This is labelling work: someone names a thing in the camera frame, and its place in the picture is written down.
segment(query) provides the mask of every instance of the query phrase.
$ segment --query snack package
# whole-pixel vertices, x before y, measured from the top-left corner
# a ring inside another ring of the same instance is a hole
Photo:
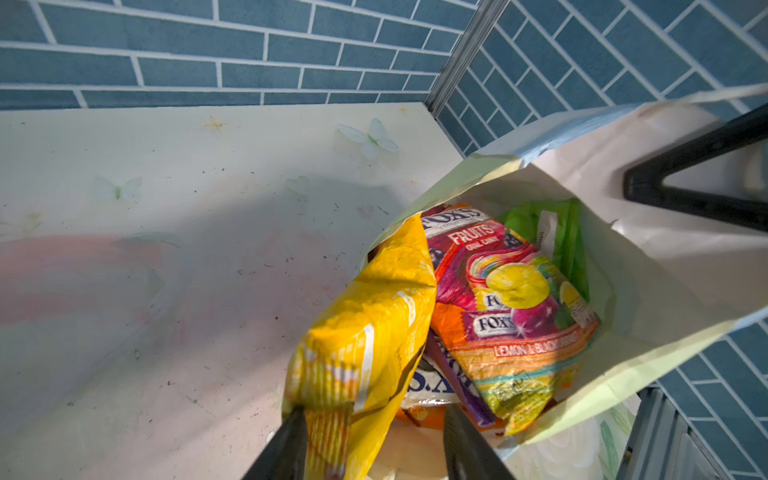
[[[460,402],[461,399],[456,395],[452,385],[442,373],[430,365],[425,354],[413,373],[406,396],[400,402],[400,408],[410,409],[415,406],[438,406]]]
[[[283,417],[303,406],[304,478],[366,476],[422,357],[435,274],[419,216],[383,242],[291,358]]]
[[[443,373],[453,390],[456,391],[457,398],[461,399],[465,411],[469,413],[470,418],[478,426],[489,427],[496,423],[496,415],[485,404],[485,400],[480,396],[475,384],[467,377],[462,366],[445,348],[440,338],[431,330],[427,334],[424,358]]]
[[[438,280],[432,329],[506,421],[528,427],[576,372],[600,320],[550,260],[480,210],[423,216]]]
[[[539,249],[588,301],[587,257],[581,239],[581,202],[534,200],[504,215],[504,225]]]

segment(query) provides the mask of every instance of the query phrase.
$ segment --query fox's candy bag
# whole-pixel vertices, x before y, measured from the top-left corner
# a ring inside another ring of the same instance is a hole
[[[435,274],[418,216],[304,335],[288,367],[283,417],[303,406],[304,478],[366,476],[422,356]]]
[[[600,320],[529,242],[480,210],[422,217],[438,280],[432,328],[506,434],[528,427],[570,383]]]

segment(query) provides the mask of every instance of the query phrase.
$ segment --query purple package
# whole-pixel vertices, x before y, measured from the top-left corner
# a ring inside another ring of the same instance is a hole
[[[448,380],[451,388],[479,426],[487,427],[496,423],[496,415],[482,399],[475,384],[464,374],[462,367],[451,356],[432,329],[427,334],[425,357],[432,366],[442,372],[442,375]]]

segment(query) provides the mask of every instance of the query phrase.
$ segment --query yellow snack bag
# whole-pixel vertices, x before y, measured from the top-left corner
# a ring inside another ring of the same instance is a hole
[[[364,478],[422,356],[435,272],[419,215],[323,312],[290,361],[283,417],[303,406],[304,478]]]

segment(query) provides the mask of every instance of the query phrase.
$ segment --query tiled corner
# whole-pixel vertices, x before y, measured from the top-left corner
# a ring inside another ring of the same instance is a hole
[[[438,116],[464,155],[558,111],[768,81],[768,0],[511,0],[469,70],[452,98],[471,106]],[[730,120],[765,100],[706,108]]]
[[[476,3],[6,0],[0,109],[424,101]]]
[[[658,380],[734,480],[768,475],[768,326],[724,337]]]

